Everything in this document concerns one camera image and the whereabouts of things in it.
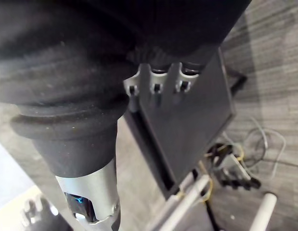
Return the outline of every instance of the wood grain floor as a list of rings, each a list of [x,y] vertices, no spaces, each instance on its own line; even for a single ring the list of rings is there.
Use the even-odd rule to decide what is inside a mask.
[[[249,77],[235,98],[238,115],[254,116],[280,132],[287,141],[281,160],[298,165],[298,0],[253,0],[222,50],[226,64]],[[252,127],[249,119],[238,116],[228,133],[238,139]],[[274,160],[281,145],[272,137],[267,158]],[[263,179],[271,168],[272,163],[260,164]],[[279,197],[269,230],[298,231],[298,168],[286,165],[278,166],[274,180],[264,181],[261,191],[217,186],[213,204],[222,226],[247,231],[267,190]]]

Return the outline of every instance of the black fabric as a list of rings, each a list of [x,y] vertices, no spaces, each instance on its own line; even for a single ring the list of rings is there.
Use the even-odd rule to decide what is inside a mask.
[[[248,3],[0,0],[0,101],[19,106],[12,126],[35,140],[55,175],[90,174],[115,157],[122,81],[139,63],[198,49],[205,66]]]

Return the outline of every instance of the yellow cable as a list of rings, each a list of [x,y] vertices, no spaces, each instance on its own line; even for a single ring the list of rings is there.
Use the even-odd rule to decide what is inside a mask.
[[[235,146],[236,146],[238,149],[240,149],[240,156],[237,157],[236,159],[237,159],[238,161],[241,161],[241,160],[243,160],[244,155],[245,155],[245,153],[244,153],[244,149],[243,149],[242,145],[240,145],[240,144],[237,144],[237,143],[236,143]]]
[[[199,161],[199,166],[200,166],[200,169],[209,176],[209,173],[205,167],[205,165],[203,164],[202,161]],[[211,197],[211,194],[212,194],[212,191],[213,191],[213,180],[212,178],[210,177],[210,188],[208,190],[208,192],[206,193],[206,195],[202,196],[202,198],[200,199],[201,202],[205,202],[207,200],[210,199]]]

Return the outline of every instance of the metal tube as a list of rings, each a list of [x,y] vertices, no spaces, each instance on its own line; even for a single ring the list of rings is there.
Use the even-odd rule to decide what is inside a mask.
[[[266,231],[277,202],[277,196],[265,194],[258,213],[249,231]]]
[[[194,201],[199,197],[201,191],[209,182],[209,176],[203,175],[199,180],[195,182],[191,190],[183,198],[177,208],[173,211],[160,231],[173,231],[178,225],[182,217],[186,214],[189,208],[193,205]]]

